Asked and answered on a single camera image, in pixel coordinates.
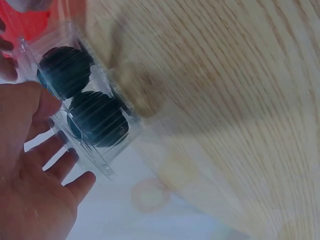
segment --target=red object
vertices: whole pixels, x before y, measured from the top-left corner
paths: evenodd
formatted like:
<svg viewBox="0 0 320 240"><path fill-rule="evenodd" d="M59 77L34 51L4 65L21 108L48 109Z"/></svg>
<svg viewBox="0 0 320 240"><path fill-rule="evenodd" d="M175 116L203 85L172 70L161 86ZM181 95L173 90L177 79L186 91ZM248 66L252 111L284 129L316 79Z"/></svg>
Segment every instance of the red object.
<svg viewBox="0 0 320 240"><path fill-rule="evenodd" d="M2 37L18 44L18 37L31 40L42 33L48 25L48 11L20 13L14 10L5 0L0 0L0 18L6 25Z"/></svg>

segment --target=wood grain surface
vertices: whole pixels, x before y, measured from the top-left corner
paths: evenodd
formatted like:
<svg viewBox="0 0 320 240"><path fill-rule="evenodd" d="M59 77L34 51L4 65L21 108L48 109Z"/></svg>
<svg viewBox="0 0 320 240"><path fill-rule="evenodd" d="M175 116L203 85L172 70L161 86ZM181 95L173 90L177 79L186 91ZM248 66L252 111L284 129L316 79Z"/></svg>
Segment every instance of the wood grain surface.
<svg viewBox="0 0 320 240"><path fill-rule="evenodd" d="M318 0L66 0L172 191L259 240L320 239Z"/></svg>

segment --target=rubber ball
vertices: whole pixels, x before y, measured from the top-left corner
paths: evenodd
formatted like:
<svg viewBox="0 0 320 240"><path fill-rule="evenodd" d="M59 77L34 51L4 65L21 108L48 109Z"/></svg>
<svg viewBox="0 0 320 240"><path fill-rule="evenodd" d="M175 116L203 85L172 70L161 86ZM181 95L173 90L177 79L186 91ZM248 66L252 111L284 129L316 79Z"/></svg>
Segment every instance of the rubber ball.
<svg viewBox="0 0 320 240"><path fill-rule="evenodd" d="M65 100L87 86L92 64L92 57L87 52L71 46L54 47L42 57L37 77L45 88L53 92L51 86Z"/></svg>
<svg viewBox="0 0 320 240"><path fill-rule="evenodd" d="M129 131L118 101L102 92L78 93L69 111L72 119L68 116L67 122L71 131L89 145L98 148L115 146Z"/></svg>

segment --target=hand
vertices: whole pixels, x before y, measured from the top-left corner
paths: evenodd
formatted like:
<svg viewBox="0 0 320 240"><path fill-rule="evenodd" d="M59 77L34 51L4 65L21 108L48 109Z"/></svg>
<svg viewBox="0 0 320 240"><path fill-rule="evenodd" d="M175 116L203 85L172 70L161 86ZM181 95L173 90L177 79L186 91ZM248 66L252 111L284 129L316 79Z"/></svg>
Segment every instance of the hand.
<svg viewBox="0 0 320 240"><path fill-rule="evenodd" d="M5 23L0 19L0 33L6 31ZM11 52L14 45L0 37L0 51ZM14 81L18 78L16 67L18 63L11 57L4 57L0 54L0 79Z"/></svg>
<svg viewBox="0 0 320 240"><path fill-rule="evenodd" d="M61 102L36 82L0 84L0 239L64 240L77 208L96 178L86 172L62 186L77 161L67 151L43 166L64 145L60 133L25 152L24 143L50 129Z"/></svg>

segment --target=transparent plastic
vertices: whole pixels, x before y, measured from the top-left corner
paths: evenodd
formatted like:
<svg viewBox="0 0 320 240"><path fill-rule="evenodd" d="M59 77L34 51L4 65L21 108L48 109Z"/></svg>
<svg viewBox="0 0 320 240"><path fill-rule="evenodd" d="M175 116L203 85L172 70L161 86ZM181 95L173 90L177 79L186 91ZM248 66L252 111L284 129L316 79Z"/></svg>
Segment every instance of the transparent plastic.
<svg viewBox="0 0 320 240"><path fill-rule="evenodd" d="M79 162L107 177L111 161L141 132L141 119L126 102L109 70L105 70L80 31L67 22L45 31L37 39L20 39L15 50L20 73L43 84L62 101L52 117Z"/></svg>

